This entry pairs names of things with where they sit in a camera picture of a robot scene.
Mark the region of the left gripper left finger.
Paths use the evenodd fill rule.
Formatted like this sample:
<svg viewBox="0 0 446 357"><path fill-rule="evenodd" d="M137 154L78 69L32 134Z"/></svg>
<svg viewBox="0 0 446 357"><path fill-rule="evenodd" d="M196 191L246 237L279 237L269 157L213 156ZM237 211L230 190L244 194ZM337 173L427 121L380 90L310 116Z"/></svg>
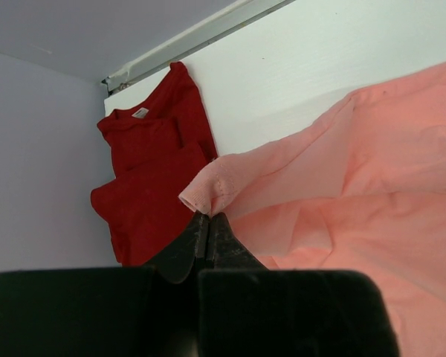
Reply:
<svg viewBox="0 0 446 357"><path fill-rule="evenodd" d="M197 356L197 213L134 268L0 272L0 356Z"/></svg>

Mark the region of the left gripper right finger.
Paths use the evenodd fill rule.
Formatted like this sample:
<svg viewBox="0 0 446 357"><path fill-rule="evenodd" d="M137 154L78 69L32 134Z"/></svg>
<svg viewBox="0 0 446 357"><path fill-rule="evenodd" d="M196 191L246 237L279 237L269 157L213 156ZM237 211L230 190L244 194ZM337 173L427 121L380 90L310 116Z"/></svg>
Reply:
<svg viewBox="0 0 446 357"><path fill-rule="evenodd" d="M381 292L358 271L269 270L210 221L198 275L201 356L399 356Z"/></svg>

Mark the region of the pink t-shirt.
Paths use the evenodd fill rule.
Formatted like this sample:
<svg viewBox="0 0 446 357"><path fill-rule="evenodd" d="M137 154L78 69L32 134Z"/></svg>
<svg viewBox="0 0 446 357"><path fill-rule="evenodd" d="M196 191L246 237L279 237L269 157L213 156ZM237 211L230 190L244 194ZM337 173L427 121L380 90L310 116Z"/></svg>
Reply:
<svg viewBox="0 0 446 357"><path fill-rule="evenodd" d="M446 356L446 62L346 95L180 193L268 268L374 280L403 356Z"/></svg>

